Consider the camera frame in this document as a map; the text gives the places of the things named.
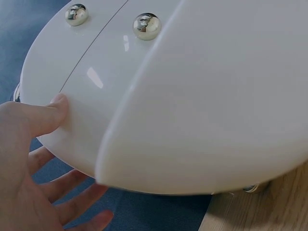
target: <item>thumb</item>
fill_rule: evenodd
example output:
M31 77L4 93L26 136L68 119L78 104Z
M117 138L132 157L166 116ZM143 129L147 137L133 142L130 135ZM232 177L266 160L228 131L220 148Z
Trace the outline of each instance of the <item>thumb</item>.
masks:
M55 131L68 112L68 100L63 94L58 94L47 106L20 105L32 138Z

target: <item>silver dome button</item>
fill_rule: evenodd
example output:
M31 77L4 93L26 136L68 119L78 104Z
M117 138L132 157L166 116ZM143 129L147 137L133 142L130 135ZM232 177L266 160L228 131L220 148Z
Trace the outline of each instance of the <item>silver dome button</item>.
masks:
M65 20L71 26L79 26L83 24L89 16L88 9L82 4L74 4L65 12Z
M133 23L135 35L142 40L152 40L161 31L162 24L159 18L152 13L140 14Z

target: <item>chrome knob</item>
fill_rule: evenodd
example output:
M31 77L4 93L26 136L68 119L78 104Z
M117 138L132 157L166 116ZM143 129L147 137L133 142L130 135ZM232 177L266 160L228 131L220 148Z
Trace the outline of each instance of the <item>chrome knob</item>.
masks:
M152 40L161 31L162 24L159 18L152 13L140 14L133 23L135 35L142 40Z
M89 16L88 9L82 4L74 4L65 12L65 20L71 26L79 26L83 24Z

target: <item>hand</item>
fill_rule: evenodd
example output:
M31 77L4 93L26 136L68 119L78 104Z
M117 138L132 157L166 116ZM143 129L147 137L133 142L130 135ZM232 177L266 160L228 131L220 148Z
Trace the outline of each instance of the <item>hand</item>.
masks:
M83 214L106 191L91 185L75 198L56 206L87 176L72 170L51 182L37 185L31 175L54 156L44 147L29 153L34 137L56 130L68 111L67 98L59 94L46 107L9 102L0 105L0 230L63 231L63 225ZM68 231L101 231L111 221L103 211L86 224Z

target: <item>wooden floor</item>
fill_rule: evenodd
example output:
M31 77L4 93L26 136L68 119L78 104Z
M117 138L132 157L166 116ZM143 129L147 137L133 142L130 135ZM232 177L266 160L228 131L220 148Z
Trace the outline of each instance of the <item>wooden floor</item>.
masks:
M308 231L308 163L258 194L213 196L199 231Z

